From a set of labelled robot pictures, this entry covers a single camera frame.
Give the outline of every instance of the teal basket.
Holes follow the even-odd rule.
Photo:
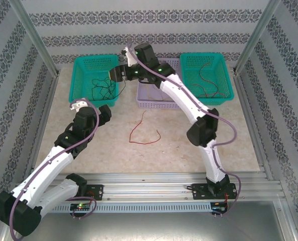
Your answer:
[[[110,80],[109,71],[118,66],[117,55],[78,57],[74,61],[69,102],[87,98],[96,107],[114,106],[119,95],[119,85]]]
[[[234,98],[225,58],[222,54],[181,54],[180,65],[183,83],[201,103],[205,105],[220,105]]]

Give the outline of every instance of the lavender plastic basket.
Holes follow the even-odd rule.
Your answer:
[[[168,63],[181,77],[180,59],[158,58],[160,62]],[[153,84],[138,83],[137,102],[140,108],[179,109],[179,106]]]

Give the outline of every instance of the patterned wallpaper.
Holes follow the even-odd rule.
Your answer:
[[[298,229],[298,0],[280,3],[240,74]]]
[[[7,0],[0,0],[0,192],[28,167],[52,76]]]
[[[149,42],[158,57],[220,52],[234,65],[268,0],[22,1],[58,68]]]

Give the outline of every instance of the robotic arm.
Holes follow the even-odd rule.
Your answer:
[[[167,77],[172,82],[166,81],[143,68],[130,53],[128,47],[122,51],[122,54],[128,59],[128,64],[113,68],[110,71],[111,80],[121,82],[123,78],[126,78],[126,80],[146,78],[149,83],[155,84],[157,88],[168,94],[178,104],[192,124],[192,127],[187,131],[187,137],[193,145],[199,147],[203,155],[207,171],[208,191],[215,198],[224,196],[224,190],[228,187],[230,181],[228,175],[220,170],[222,169],[221,162],[217,147],[214,147],[219,166],[216,165],[212,147],[216,144],[218,119],[203,113],[201,109],[217,116],[219,115],[218,111],[215,108],[209,109],[198,101],[169,64],[159,63],[150,44],[140,44],[134,48],[134,51],[138,60],[146,67]]]
[[[92,140],[91,137],[86,142],[70,151],[63,152],[51,161],[55,155],[87,138],[95,128],[95,111],[92,107],[88,107],[85,101],[73,104],[71,109],[77,111],[73,122],[58,136],[55,146],[45,160],[12,192],[7,193],[3,191],[0,193],[0,220],[10,225],[11,209],[16,198],[24,190],[24,194],[20,197],[13,216],[14,230],[23,236],[31,234],[41,219],[58,204],[71,197],[85,196],[87,181],[74,173],[68,175],[56,187],[45,192],[60,171],[71,163],[87,147],[87,143]],[[101,106],[99,110],[101,114],[99,115],[98,126],[102,126],[110,121],[112,115],[107,105]],[[46,163],[49,165],[40,170]],[[25,185],[30,181],[29,188],[25,190]]]

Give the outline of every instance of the tabletop surface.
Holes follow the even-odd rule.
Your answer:
[[[47,120],[36,166],[47,156],[58,135],[72,122],[75,111],[69,109],[68,95],[72,68],[63,68],[59,75],[51,110]],[[232,80],[235,98],[216,106],[220,116],[231,121],[238,131],[237,140],[218,148],[223,167],[227,171],[259,171],[244,114]],[[62,173],[178,173],[205,172],[199,149],[186,137],[190,123],[181,110],[143,109],[136,102],[137,81],[127,86],[112,111],[111,121],[98,128],[93,140]],[[132,141],[153,144],[129,143]],[[219,122],[217,142],[232,138],[233,131]]]

